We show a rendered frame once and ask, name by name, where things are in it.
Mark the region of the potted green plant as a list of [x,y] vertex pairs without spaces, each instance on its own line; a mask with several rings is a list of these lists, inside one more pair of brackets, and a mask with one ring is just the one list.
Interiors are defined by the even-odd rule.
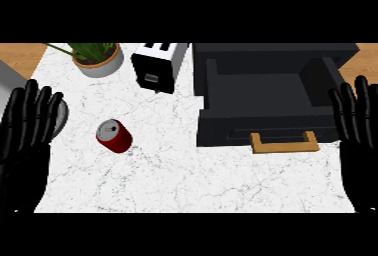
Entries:
[[124,54],[118,43],[69,43],[71,50],[50,43],[47,46],[72,57],[75,66],[90,78],[109,76],[123,65]]

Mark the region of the pale grey appliance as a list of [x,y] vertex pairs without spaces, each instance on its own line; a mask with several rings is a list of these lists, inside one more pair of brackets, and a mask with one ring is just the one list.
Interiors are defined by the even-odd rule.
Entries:
[[27,79],[0,60],[0,117],[3,116],[9,96],[16,87],[25,87]]

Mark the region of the dark grey open drawer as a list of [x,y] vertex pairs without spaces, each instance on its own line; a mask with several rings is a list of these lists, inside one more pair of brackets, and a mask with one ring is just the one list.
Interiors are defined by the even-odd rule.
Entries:
[[328,91],[341,83],[329,57],[310,60],[291,74],[222,74],[210,59],[196,145],[244,146],[254,133],[266,143],[300,142],[307,131],[320,143],[337,141]]

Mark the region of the grey round object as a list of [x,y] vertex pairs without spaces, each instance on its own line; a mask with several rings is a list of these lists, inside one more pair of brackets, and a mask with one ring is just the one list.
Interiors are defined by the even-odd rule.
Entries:
[[62,100],[62,102],[59,104],[59,108],[58,108],[56,125],[55,125],[52,139],[55,139],[55,137],[59,135],[59,133],[65,127],[65,124],[68,121],[68,115],[69,115],[68,104],[67,104],[65,100]]

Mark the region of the dark grey drawer cabinet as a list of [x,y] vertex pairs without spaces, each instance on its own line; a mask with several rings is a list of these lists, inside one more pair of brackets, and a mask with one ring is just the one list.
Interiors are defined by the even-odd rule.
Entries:
[[354,43],[195,43],[195,95],[207,95],[207,62],[214,60],[220,75],[292,75],[312,105],[328,106],[328,90],[344,82],[338,69],[357,52]]

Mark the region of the red soda can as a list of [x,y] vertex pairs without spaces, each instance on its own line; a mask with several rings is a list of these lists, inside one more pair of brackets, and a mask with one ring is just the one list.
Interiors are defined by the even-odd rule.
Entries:
[[131,134],[117,119],[109,119],[100,123],[96,139],[114,153],[124,153],[133,143]]

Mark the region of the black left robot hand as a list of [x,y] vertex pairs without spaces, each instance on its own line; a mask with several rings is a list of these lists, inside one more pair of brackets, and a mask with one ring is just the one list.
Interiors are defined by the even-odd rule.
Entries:
[[31,214],[49,176],[50,142],[64,94],[34,79],[10,93],[0,122],[0,216]]

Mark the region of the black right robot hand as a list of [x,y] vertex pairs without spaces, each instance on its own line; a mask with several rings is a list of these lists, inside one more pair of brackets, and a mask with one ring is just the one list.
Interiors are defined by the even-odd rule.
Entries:
[[378,84],[363,75],[329,90],[343,187],[357,213],[378,214]]

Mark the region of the black and white toaster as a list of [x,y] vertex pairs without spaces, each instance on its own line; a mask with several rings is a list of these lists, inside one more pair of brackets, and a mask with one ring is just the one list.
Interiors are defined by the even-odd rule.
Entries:
[[174,93],[188,43],[140,43],[131,54],[136,81],[142,88]]

